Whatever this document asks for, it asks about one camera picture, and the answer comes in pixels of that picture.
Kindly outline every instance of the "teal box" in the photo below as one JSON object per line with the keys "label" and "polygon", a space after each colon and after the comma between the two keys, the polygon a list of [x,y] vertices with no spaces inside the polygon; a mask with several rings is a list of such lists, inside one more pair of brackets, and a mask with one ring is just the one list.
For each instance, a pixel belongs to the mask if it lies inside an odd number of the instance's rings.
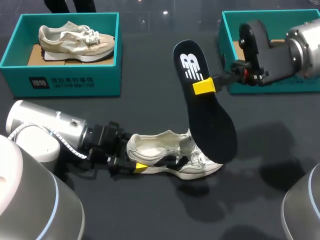
{"label": "teal box", "polygon": [[[240,24],[260,20],[266,26],[269,39],[279,40],[285,39],[287,31],[292,27],[319,17],[317,9],[223,11],[218,44],[220,55],[225,57],[224,70],[229,72],[231,63],[238,59],[233,42],[239,40]],[[230,94],[320,92],[320,77],[305,80],[293,76],[263,87],[234,83],[228,87],[228,91]]]}
{"label": "teal box", "polygon": [[[70,21],[115,37],[113,64],[28,66],[39,28],[59,28]],[[0,70],[15,97],[119,96],[123,43],[119,13],[22,14],[0,63]],[[32,81],[46,84],[34,88]]]}

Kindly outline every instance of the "reflective floor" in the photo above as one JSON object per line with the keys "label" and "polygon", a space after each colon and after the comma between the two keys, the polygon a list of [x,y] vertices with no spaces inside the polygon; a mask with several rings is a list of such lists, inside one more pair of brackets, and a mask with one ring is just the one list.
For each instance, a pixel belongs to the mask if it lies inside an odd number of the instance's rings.
{"label": "reflective floor", "polygon": [[[66,0],[75,12],[72,0]],[[223,10],[307,9],[309,0],[94,0],[98,12],[120,12],[124,33],[216,31]],[[1,0],[0,36],[19,14],[49,13],[43,0]]]}

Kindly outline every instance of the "shoe heel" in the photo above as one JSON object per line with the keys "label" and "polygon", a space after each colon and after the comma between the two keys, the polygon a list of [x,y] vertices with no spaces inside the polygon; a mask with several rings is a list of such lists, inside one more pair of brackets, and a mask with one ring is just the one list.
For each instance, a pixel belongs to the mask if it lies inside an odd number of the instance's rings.
{"label": "shoe heel", "polygon": [[63,61],[68,59],[68,54],[45,51],[43,58],[45,61]]}

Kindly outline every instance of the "cardboard insert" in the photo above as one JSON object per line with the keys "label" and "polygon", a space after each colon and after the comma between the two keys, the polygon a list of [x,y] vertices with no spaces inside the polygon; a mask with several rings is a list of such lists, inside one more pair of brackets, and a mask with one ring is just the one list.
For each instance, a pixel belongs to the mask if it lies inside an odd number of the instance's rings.
{"label": "cardboard insert", "polygon": [[[273,39],[273,40],[271,40],[271,43],[273,46],[276,47],[277,45],[284,43],[284,41],[285,40],[283,40],[283,39]],[[240,48],[239,43],[237,41],[234,41],[233,45],[234,45],[234,49],[235,49],[237,57],[240,60],[245,60],[244,51]]]}
{"label": "cardboard insert", "polygon": [[79,62],[76,60],[67,61],[45,61],[41,53],[42,49],[39,44],[34,44],[32,52],[28,61],[28,66],[52,66],[52,65],[79,65],[79,64],[89,64],[89,65],[113,65],[114,57],[92,63]]}

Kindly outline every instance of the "shoe sole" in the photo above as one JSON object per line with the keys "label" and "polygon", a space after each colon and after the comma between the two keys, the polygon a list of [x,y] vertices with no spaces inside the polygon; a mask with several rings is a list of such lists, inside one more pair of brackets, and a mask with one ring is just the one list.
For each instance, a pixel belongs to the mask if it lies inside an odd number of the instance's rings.
{"label": "shoe sole", "polygon": [[114,54],[114,50],[107,51],[105,53],[95,55],[95,56],[83,56],[76,55],[72,53],[63,53],[63,52],[49,52],[43,51],[43,59],[45,61],[68,61],[76,60],[81,63],[96,63],[105,59],[110,58]]}
{"label": "shoe sole", "polygon": [[200,46],[192,40],[178,43],[173,50],[174,66],[188,110],[191,135],[209,159],[230,162],[237,153],[237,134],[232,119],[219,104],[215,92],[195,95],[194,83],[210,77]]}
{"label": "shoe sole", "polygon": [[146,170],[144,170],[143,172],[141,172],[141,174],[158,174],[158,173],[170,173],[170,174],[174,174],[176,175],[178,178],[182,179],[182,180],[192,180],[192,179],[199,179],[199,178],[203,178],[205,176],[208,176],[210,174],[213,174],[214,172],[218,171],[223,165],[220,165],[219,167],[212,169],[210,171],[207,172],[203,172],[203,173],[197,173],[197,174],[188,174],[188,173],[183,173],[183,172],[179,172],[170,168],[166,168],[166,167],[152,167],[149,166]]}

